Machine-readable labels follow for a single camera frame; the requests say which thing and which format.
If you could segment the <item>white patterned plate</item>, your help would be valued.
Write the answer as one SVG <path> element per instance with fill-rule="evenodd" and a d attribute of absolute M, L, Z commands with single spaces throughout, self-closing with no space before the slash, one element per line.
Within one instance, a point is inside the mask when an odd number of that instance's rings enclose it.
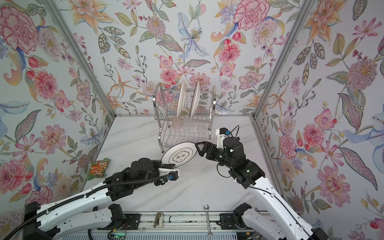
<path fill-rule="evenodd" d="M 184 142 L 167 150 L 163 154 L 161 161 L 163 165 L 173 165 L 173 168 L 179 168 L 189 163 L 197 152 L 195 143 Z"/>

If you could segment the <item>orange striped plate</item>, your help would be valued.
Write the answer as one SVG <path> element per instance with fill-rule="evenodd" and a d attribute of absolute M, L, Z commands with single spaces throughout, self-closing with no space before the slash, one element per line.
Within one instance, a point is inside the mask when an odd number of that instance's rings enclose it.
<path fill-rule="evenodd" d="M 179 102 L 178 102 L 177 118 L 181 115 L 182 110 L 184 108 L 186 93 L 187 93 L 187 84 L 183 81 L 182 86 L 181 86 L 181 90 L 180 90 Z"/>
<path fill-rule="evenodd" d="M 200 83 L 196 82 L 193 100 L 192 100 L 192 105 L 191 105 L 191 111 L 190 111 L 190 117 L 191 118 L 195 115 L 195 113 L 197 111 L 197 108 L 199 105 L 199 100 L 200 100 L 200 94 L 201 94 Z"/>

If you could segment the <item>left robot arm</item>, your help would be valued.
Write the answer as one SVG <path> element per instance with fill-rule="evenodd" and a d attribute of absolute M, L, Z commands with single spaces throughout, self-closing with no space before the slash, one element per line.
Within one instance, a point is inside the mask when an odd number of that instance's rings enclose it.
<path fill-rule="evenodd" d="M 179 177 L 173 164 L 141 158 L 79 194 L 49 204 L 28 204 L 21 231 L 24 240 L 55 240 L 88 229 L 115 230 L 126 216 L 116 201 L 146 186 L 164 185 Z"/>

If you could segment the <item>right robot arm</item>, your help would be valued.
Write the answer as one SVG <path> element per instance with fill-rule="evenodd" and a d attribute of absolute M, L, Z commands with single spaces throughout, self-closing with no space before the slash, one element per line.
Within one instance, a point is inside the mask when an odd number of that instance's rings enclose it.
<path fill-rule="evenodd" d="M 263 204 L 273 218 L 269 220 L 256 210 L 242 205 L 234 210 L 234 214 L 241 218 L 246 227 L 268 240 L 328 239 L 323 229 L 313 228 L 300 217 L 276 191 L 264 171 L 247 159 L 238 137 L 226 137 L 219 146 L 210 142 L 199 142 L 195 146 L 201 157 L 229 168 L 230 176 Z"/>

